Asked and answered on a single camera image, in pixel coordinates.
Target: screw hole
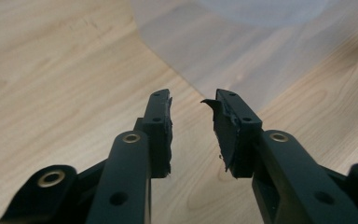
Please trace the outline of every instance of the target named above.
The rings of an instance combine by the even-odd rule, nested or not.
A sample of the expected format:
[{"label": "screw hole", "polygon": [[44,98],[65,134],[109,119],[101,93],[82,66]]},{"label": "screw hole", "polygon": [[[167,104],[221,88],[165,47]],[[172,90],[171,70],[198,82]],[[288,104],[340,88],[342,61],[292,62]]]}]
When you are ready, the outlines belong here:
[{"label": "screw hole", "polygon": [[126,143],[138,142],[141,139],[141,136],[138,134],[130,133],[123,137],[123,141]]},{"label": "screw hole", "polygon": [[326,192],[318,191],[314,194],[314,196],[321,203],[327,203],[327,204],[334,203],[333,197],[331,197],[330,194],[328,194]]},{"label": "screw hole", "polygon": [[65,173],[62,170],[50,171],[42,175],[37,185],[40,188],[49,188],[59,184],[65,178]]},{"label": "screw hole", "polygon": [[286,135],[281,134],[281,133],[272,133],[272,134],[269,135],[269,137],[272,140],[276,141],[276,142],[287,142],[287,141],[289,141],[289,138]]},{"label": "screw hole", "polygon": [[110,197],[110,203],[114,206],[121,206],[129,199],[129,196],[125,192],[117,192]]}]

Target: black mechanical linkage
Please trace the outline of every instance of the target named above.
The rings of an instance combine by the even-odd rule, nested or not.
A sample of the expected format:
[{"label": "black mechanical linkage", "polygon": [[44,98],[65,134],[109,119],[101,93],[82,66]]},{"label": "black mechanical linkage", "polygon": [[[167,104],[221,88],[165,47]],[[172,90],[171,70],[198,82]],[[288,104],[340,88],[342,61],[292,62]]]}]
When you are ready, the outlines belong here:
[{"label": "black mechanical linkage", "polygon": [[261,129],[235,92],[217,90],[213,127],[226,167],[252,177],[265,223],[358,223],[358,164],[348,177],[324,168],[289,133]]},{"label": "black mechanical linkage", "polygon": [[217,90],[215,100],[203,100],[213,110],[213,128],[219,141],[226,170],[239,177],[252,177],[252,139],[263,132],[257,114],[232,91]]},{"label": "black mechanical linkage", "polygon": [[76,173],[66,165],[36,172],[0,223],[150,223],[151,178],[171,172],[172,98],[150,95],[134,131],[120,134],[106,161]]},{"label": "black mechanical linkage", "polygon": [[86,223],[150,223],[147,135],[120,134],[105,162]]}]

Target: wood grain surface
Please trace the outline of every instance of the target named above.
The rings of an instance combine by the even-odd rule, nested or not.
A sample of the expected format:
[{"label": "wood grain surface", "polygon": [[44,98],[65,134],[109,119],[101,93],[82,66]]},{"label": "wood grain surface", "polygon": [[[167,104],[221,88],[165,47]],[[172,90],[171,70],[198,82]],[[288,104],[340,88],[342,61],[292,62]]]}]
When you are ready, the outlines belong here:
[{"label": "wood grain surface", "polygon": [[[127,1],[0,0],[0,216],[37,170],[105,159],[165,88],[172,174],[153,180],[152,222],[262,222],[251,180],[224,171],[203,96],[145,46]],[[258,114],[346,174],[358,162],[358,33]]]}]

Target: wooden table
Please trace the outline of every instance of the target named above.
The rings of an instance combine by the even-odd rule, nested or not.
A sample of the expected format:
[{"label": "wooden table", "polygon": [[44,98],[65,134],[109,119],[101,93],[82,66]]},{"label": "wooden table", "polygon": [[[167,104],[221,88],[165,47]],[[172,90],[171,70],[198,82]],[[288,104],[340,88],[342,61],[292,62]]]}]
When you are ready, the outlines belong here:
[{"label": "wooden table", "polygon": [[[153,181],[153,223],[260,223],[251,180],[224,171],[212,110],[145,46],[127,1],[0,1],[0,216],[37,170],[105,159],[165,88],[172,174]],[[358,162],[358,34],[258,114],[346,174]]]}]

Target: metal screw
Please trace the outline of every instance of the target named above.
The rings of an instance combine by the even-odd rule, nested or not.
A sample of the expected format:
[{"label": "metal screw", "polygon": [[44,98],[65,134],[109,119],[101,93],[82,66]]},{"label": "metal screw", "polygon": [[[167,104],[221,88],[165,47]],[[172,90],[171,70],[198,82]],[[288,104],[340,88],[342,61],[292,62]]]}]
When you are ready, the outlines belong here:
[{"label": "metal screw", "polygon": [[141,136],[136,133],[130,133],[123,137],[123,141],[126,143],[135,143],[138,142],[140,139]]},{"label": "metal screw", "polygon": [[62,170],[54,170],[45,173],[37,181],[40,188],[49,188],[59,184],[65,178],[65,173]]}]

